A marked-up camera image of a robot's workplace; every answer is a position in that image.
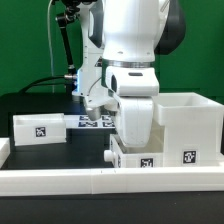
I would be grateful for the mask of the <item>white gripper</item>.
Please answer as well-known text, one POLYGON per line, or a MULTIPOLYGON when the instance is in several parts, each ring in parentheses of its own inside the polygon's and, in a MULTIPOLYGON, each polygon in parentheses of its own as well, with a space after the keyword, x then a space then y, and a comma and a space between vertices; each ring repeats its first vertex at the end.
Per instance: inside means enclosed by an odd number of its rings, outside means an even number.
POLYGON ((151 97, 116 97, 118 109, 113 121, 125 147, 145 147, 148 143, 152 118, 151 97))

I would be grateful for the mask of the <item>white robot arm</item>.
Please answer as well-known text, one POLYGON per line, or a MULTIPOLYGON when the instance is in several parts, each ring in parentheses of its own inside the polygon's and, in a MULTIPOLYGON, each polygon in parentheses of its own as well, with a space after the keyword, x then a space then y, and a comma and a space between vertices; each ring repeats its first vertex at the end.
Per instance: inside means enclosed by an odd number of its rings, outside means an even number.
POLYGON ((143 147, 159 93, 152 63, 186 32, 179 0, 82 0, 79 8, 83 63, 73 95, 92 120, 108 110, 125 146, 143 147))

